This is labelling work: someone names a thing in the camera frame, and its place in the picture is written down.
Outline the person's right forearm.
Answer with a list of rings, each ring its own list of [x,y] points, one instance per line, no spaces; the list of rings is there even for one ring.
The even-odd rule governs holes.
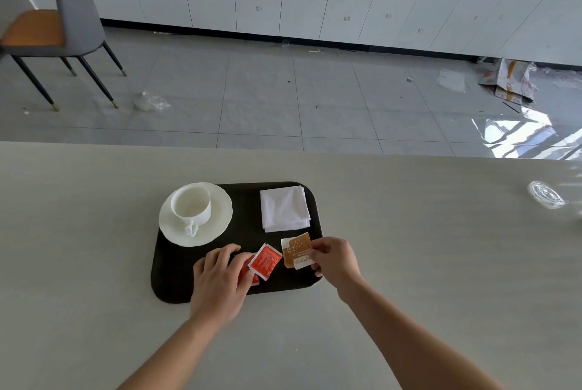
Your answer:
[[[402,390],[503,390],[490,375],[400,311],[363,278],[348,278],[336,288]]]

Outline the person's left hand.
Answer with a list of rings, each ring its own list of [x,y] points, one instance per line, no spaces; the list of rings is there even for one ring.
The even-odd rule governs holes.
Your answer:
[[[190,316],[213,330],[229,323],[242,308],[245,298],[235,297],[238,276],[254,275],[248,269],[254,254],[240,249],[235,244],[216,248],[193,266]]]

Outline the white folded napkin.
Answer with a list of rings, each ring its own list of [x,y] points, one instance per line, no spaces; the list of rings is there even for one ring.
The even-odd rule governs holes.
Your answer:
[[[261,219],[266,233],[309,227],[311,217],[302,186],[261,190],[259,195]]]

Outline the torn cardboard packaging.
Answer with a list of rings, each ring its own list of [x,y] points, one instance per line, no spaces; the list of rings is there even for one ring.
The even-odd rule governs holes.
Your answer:
[[[530,73],[535,70],[537,66],[534,62],[498,58],[478,84],[499,99],[528,107],[534,103],[534,91],[537,89],[530,79]]]

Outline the person's left forearm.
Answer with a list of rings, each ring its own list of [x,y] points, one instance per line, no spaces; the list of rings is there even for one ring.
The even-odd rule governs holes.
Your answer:
[[[183,390],[201,355],[240,311],[198,310],[116,390]]]

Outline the grey chair with orange seat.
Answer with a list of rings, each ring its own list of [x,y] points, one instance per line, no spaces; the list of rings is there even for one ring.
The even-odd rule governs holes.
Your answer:
[[[127,76],[106,41],[94,0],[56,0],[56,5],[56,10],[38,9],[20,14],[2,36],[0,48],[12,57],[53,111],[58,112],[59,107],[25,64],[24,58],[59,58],[70,73],[77,76],[68,61],[68,58],[76,58],[118,109],[119,104],[85,59],[86,55],[104,48],[123,76]]]

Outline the clear plastic lid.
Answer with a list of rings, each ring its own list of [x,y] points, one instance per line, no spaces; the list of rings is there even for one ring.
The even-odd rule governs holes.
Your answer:
[[[527,190],[536,202],[549,210],[557,210],[568,204],[558,192],[542,181],[530,182]]]

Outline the person's right hand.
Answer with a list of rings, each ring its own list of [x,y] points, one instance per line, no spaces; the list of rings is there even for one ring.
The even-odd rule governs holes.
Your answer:
[[[336,237],[323,238],[334,238],[330,253],[311,254],[311,248],[308,250],[308,255],[314,262],[312,268],[316,276],[325,278],[339,293],[356,284],[364,283],[351,244],[345,239]]]

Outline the white cup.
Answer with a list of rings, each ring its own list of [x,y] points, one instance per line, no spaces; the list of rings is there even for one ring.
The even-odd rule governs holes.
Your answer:
[[[185,235],[193,238],[200,226],[207,224],[211,217],[210,192],[203,183],[183,186],[171,196],[170,208],[185,225]]]

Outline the black serving tray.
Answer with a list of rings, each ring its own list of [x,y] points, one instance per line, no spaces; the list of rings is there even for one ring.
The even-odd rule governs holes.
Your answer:
[[[310,214],[309,226],[298,231],[263,230],[259,193],[272,188],[299,186],[298,182],[204,183],[211,196],[211,216],[196,235],[183,235],[184,223],[171,211],[170,195],[159,212],[159,231],[154,249],[150,283],[155,296],[169,304],[190,301],[193,292],[193,265],[215,248],[234,243],[240,252],[255,253],[264,244],[281,250],[280,241],[308,233],[311,239],[323,236],[316,198],[303,186]]]

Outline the crumpled clear plastic bag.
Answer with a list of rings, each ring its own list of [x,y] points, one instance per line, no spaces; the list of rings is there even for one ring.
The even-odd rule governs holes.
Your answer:
[[[171,107],[162,97],[148,91],[139,93],[133,103],[142,112],[162,112]]]

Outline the brown sauce packet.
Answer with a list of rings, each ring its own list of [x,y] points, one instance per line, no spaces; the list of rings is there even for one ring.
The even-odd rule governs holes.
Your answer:
[[[308,255],[308,249],[311,248],[309,232],[293,238],[283,238],[280,243],[286,268],[299,270],[314,264]]]

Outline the white saucer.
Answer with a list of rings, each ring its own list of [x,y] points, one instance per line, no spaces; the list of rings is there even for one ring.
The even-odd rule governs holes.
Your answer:
[[[191,183],[165,200],[159,212],[159,230],[178,246],[202,246],[226,231],[232,215],[232,201],[223,188],[207,182]]]

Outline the white paper sheet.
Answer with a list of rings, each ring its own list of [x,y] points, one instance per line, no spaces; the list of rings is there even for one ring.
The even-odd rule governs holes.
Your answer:
[[[441,69],[437,80],[437,85],[448,89],[452,92],[465,93],[466,92],[466,79],[465,75],[461,72],[454,70]]]

